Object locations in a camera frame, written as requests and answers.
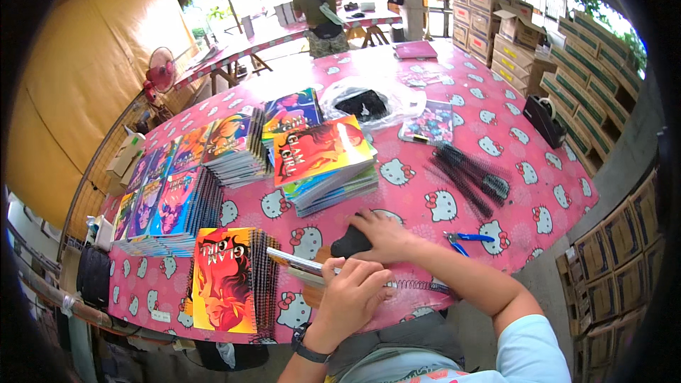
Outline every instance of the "yellow wall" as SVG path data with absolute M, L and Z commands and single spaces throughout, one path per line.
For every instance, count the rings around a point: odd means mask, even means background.
M 192 42 L 177 0 L 57 0 L 18 86 L 10 190 L 62 228 L 95 150 L 142 89 L 151 52 L 179 55 Z

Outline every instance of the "wristwatch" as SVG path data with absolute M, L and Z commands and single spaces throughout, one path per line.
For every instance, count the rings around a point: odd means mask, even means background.
M 326 364 L 331 358 L 331 355 L 333 355 L 333 353 L 320 354 L 317 352 L 313 352 L 310 349 L 303 346 L 302 344 L 302 339 L 303 337 L 305 337 L 305 333 L 307 332 L 308 327 L 310 327 L 310 323 L 306 322 L 294 330 L 294 336 L 291 340 L 291 348 L 294 350 L 296 354 L 301 355 L 308 361 L 317 362 L 319 364 Z

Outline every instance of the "pink table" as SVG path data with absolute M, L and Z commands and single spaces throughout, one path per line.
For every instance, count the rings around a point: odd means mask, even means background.
M 373 27 L 379 24 L 402 22 L 402 17 L 399 14 L 388 11 L 387 9 L 377 9 L 375 12 L 367 12 L 365 13 L 366 16 L 364 18 L 352 18 L 351 15 L 357 12 L 359 12 L 359 10 L 347 13 L 345 10 L 340 9 L 338 10 L 338 15 L 348 22 L 350 28 Z M 257 20 L 254 20 L 255 34 L 253 37 L 246 38 L 245 35 L 230 37 L 229 45 L 225 49 L 220 50 L 216 56 L 199 66 L 185 71 L 175 83 L 175 90 L 182 89 L 192 81 L 195 81 L 206 74 L 217 72 L 223 67 L 228 68 L 230 63 L 235 62 L 246 55 L 254 55 L 258 51 L 302 38 L 304 37 L 304 33 L 308 30 L 307 23 L 293 23 L 289 26 L 281 27 L 277 24 L 277 19 L 274 17 L 269 18 L 267 23 L 255 24 L 255 21 Z
M 487 233 L 496 239 L 494 245 L 486 248 L 482 243 L 470 242 L 465 244 L 466 250 L 475 260 L 513 273 L 564 235 L 593 207 L 598 193 L 572 151 L 565 146 L 551 149 L 521 115 L 525 100 L 515 89 L 451 44 L 436 42 L 433 46 L 439 54 L 437 59 L 398 61 L 391 47 L 375 47 L 313 60 L 291 71 L 269 73 L 175 116 L 149 133 L 146 145 L 158 148 L 179 134 L 219 118 L 230 108 L 272 100 L 309 86 L 323 95 L 328 85 L 349 75 L 391 77 L 396 83 L 421 86 L 414 89 L 424 89 L 428 98 L 448 100 L 454 105 L 456 147 L 508 170 L 506 203 L 495 210 L 493 218 L 480 222 L 459 191 L 424 167 L 432 148 L 399 140 L 398 127 L 392 127 L 373 134 L 379 151 L 377 168 L 409 166 L 413 177 L 401 179 L 408 183 L 400 185 L 389 177 L 389 172 L 382 171 L 377 191 L 298 218 L 293 209 L 280 208 L 282 193 L 270 179 L 236 190 L 225 189 L 221 224 L 263 228 L 277 238 L 284 251 L 312 258 L 319 246 L 329 245 L 345 233 L 345 216 L 364 206 L 393 213 L 413 233 L 441 245 L 447 245 L 443 231 Z M 112 199 L 103 209 L 111 212 L 114 207 Z M 294 238 L 297 230 L 303 231 L 300 240 Z M 191 317 L 182 311 L 189 259 L 132 257 L 118 248 L 110 258 L 113 265 L 108 311 L 113 316 L 192 339 L 274 342 L 193 328 Z M 411 265 L 397 264 L 391 269 L 398 279 L 432 280 L 427 272 Z M 277 310 L 276 342 L 287 343 L 294 327 L 314 318 L 315 311 L 302 302 L 301 291 L 302 284 L 281 271 L 276 293 L 282 300 Z M 379 307 L 365 329 L 387 327 L 452 303 L 452 298 L 444 294 L 401 289 L 394 299 Z M 155 307 L 170 312 L 171 322 L 152 320 L 150 311 Z

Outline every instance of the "blue pliers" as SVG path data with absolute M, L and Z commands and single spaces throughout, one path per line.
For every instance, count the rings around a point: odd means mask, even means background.
M 459 253 L 463 254 L 465 257 L 470 257 L 468 253 L 466 253 L 464 247 L 459 244 L 459 241 L 463 240 L 466 242 L 493 242 L 494 238 L 488 237 L 487 235 L 478 235 L 478 234 L 462 234 L 462 233 L 448 233 L 447 231 L 442 231 L 445 234 L 445 238 L 449 242 L 449 244 L 452 245 L 452 247 L 458 251 Z

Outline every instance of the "green shirt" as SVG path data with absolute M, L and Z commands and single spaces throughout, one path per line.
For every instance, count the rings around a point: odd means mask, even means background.
M 336 0 L 326 0 L 326 2 L 329 4 L 329 9 L 336 13 Z M 329 19 L 319 10 L 320 5 L 319 0 L 294 0 L 294 11 L 304 13 L 307 25 L 314 28 L 319 24 L 329 22 Z

